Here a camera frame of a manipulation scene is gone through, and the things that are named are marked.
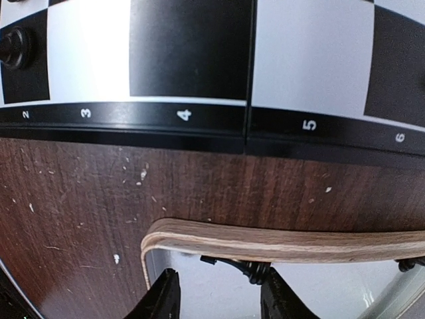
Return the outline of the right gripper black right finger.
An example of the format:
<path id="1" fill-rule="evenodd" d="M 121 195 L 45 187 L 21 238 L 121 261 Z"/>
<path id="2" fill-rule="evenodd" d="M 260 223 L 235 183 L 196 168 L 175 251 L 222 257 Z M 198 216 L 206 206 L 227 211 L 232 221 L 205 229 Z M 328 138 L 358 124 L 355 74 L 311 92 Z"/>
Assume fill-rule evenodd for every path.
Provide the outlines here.
<path id="1" fill-rule="evenodd" d="M 260 309 L 265 319 L 319 319 L 273 267 L 261 285 Z"/>

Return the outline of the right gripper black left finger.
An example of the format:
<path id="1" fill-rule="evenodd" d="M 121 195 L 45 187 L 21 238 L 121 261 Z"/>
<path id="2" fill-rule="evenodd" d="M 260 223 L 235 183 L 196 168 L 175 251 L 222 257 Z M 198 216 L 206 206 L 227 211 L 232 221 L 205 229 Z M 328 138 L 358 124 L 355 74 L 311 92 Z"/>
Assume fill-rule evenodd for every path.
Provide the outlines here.
<path id="1" fill-rule="evenodd" d="M 179 319 L 180 305 L 179 274 L 166 268 L 124 319 Z"/>

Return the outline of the black chess rook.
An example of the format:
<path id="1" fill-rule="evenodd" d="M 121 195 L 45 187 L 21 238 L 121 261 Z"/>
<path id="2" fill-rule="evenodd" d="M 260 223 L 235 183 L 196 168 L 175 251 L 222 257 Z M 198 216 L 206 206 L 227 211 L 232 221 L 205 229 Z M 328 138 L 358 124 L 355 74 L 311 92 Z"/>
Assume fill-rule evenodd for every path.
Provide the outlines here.
<path id="1" fill-rule="evenodd" d="M 250 284 L 255 285 L 262 285 L 266 281 L 271 268 L 271 263 L 216 258 L 205 255 L 201 255 L 200 261 L 211 265 L 221 262 L 233 266 L 248 278 Z"/>

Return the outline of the wooden rimmed metal tray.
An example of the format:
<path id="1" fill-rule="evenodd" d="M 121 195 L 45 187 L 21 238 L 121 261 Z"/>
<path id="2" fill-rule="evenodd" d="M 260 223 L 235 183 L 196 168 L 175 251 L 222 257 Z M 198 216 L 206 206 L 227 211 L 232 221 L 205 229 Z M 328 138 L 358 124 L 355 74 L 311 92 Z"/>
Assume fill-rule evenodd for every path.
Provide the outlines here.
<path id="1" fill-rule="evenodd" d="M 395 260 L 424 256 L 424 232 L 320 233 L 164 218 L 141 242 L 146 285 L 166 268 L 179 274 L 182 318 L 259 318 L 260 287 L 201 255 L 271 263 L 320 318 L 423 318 L 424 267 Z"/>

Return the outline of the black and white chessboard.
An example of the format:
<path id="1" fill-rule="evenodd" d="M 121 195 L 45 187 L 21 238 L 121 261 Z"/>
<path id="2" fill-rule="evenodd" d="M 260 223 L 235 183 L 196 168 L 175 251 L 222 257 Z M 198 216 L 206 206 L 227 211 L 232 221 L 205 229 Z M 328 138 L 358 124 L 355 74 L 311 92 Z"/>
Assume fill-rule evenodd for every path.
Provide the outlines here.
<path id="1" fill-rule="evenodd" d="M 1 135 L 424 168 L 423 1 L 2 1 Z"/>

